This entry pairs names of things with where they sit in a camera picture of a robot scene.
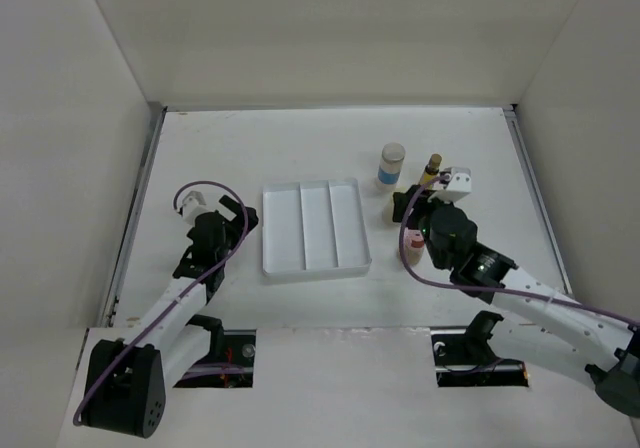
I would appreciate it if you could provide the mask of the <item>pink-cap condiment bottle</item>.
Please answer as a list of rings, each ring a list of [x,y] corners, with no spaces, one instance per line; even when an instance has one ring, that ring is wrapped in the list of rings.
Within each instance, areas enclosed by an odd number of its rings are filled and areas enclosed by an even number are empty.
[[[398,247],[398,258],[402,264],[416,266],[425,252],[425,240],[420,230],[405,229]]]

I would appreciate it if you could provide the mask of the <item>brown sauce bottle yellow label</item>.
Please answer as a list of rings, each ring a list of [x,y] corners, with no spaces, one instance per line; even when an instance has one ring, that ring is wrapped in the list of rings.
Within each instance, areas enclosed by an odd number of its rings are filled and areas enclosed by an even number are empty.
[[[431,180],[433,180],[435,177],[438,176],[441,162],[442,162],[442,156],[440,154],[433,153],[430,156],[427,164],[424,167],[423,173],[419,179],[420,185],[425,185],[426,183],[430,182]]]

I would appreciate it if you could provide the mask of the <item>grey-lid jar blue label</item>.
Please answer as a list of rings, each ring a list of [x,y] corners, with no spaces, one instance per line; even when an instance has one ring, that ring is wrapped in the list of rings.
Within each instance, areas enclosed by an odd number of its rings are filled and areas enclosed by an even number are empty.
[[[405,159],[405,148],[397,142],[387,143],[381,151],[376,183],[380,190],[393,191]]]

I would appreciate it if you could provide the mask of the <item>yellow-cap condiment bottle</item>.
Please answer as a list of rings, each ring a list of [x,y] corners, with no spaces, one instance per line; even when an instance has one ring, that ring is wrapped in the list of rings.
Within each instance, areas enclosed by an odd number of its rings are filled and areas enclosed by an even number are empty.
[[[382,218],[383,218],[383,221],[388,225],[393,225],[394,224],[394,221],[393,221],[394,208],[395,208],[394,201],[390,200],[386,204],[386,206],[385,206],[385,208],[383,210]]]

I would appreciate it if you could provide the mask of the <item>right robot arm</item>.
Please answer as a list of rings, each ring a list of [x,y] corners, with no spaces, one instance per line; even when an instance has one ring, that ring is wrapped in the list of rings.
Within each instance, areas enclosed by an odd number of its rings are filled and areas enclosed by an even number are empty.
[[[402,232],[416,231],[432,265],[449,275],[439,283],[411,271],[414,280],[487,305],[462,336],[466,356],[479,364],[501,358],[537,364],[638,417],[638,321],[574,301],[480,243],[477,225],[455,205],[453,186],[437,177],[394,193],[392,219]]]

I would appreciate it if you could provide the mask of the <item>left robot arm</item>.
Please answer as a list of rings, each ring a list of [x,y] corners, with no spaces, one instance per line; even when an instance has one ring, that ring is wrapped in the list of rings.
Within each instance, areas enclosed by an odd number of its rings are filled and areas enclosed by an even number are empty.
[[[253,361],[243,353],[245,342],[228,343],[221,320],[202,311],[259,218],[233,192],[219,203],[231,218],[209,207],[197,191],[175,201],[189,226],[190,244],[139,325],[92,349],[74,425],[147,439],[159,427],[175,385],[207,381],[227,387],[251,379]]]

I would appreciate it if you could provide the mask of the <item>white three-compartment tray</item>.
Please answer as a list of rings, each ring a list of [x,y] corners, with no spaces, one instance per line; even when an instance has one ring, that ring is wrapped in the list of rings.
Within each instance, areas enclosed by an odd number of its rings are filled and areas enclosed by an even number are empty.
[[[262,270],[277,283],[365,275],[372,258],[358,181],[299,181],[262,189]]]

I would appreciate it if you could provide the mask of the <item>right aluminium frame rail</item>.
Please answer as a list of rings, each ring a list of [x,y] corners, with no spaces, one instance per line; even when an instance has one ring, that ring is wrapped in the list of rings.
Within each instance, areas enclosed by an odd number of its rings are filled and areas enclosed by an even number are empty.
[[[516,105],[509,105],[502,109],[506,124],[508,125],[509,133],[511,135],[515,151],[517,153],[521,169],[524,173],[525,181],[530,193],[530,197],[533,201],[536,216],[539,224],[541,225],[545,244],[548,251],[552,254],[554,259],[555,269],[559,274],[561,283],[560,288],[570,298],[574,297],[574,292],[571,286],[571,282],[568,276],[568,272],[560,252],[559,244],[555,236],[551,220],[542,196],[542,192],[536,178],[533,164],[529,156],[527,146],[522,134],[522,130],[519,123],[519,118],[516,112]]]

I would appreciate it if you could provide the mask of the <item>aluminium frame rail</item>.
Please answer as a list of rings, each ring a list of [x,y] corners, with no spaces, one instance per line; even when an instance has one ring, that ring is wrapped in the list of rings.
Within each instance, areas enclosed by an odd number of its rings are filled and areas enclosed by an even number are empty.
[[[126,275],[129,264],[133,241],[139,224],[140,214],[167,112],[167,107],[157,101],[149,102],[148,108],[150,110],[150,122],[147,129],[145,145],[136,175],[123,236],[117,251],[112,273],[103,293],[100,310],[96,318],[96,325],[98,327],[110,327],[115,317],[124,283],[124,276]]]
[[[506,124],[508,125],[509,133],[511,135],[515,151],[517,153],[521,169],[524,173],[525,181],[530,193],[530,197],[533,201],[536,216],[539,224],[541,225],[545,244],[548,251],[552,254],[554,259],[555,269],[559,274],[561,283],[560,288],[570,298],[574,297],[574,292],[571,286],[571,282],[568,276],[568,272],[560,252],[559,244],[555,236],[551,220],[542,196],[542,192],[536,178],[533,164],[529,156],[527,146],[522,134],[522,130],[519,123],[519,118],[516,112],[516,105],[509,105],[502,109]]]

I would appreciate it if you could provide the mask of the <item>left aluminium frame rail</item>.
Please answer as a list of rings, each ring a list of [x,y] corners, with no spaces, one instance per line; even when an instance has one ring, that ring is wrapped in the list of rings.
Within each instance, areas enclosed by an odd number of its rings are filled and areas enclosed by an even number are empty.
[[[103,293],[100,310],[96,318],[96,325],[98,327],[110,327],[115,317],[124,283],[124,276],[126,275],[129,264],[133,241],[139,224],[140,214],[167,112],[167,107],[157,101],[149,102],[148,108],[150,110],[150,122],[147,129],[145,145],[136,175],[123,236],[117,251],[112,273]]]

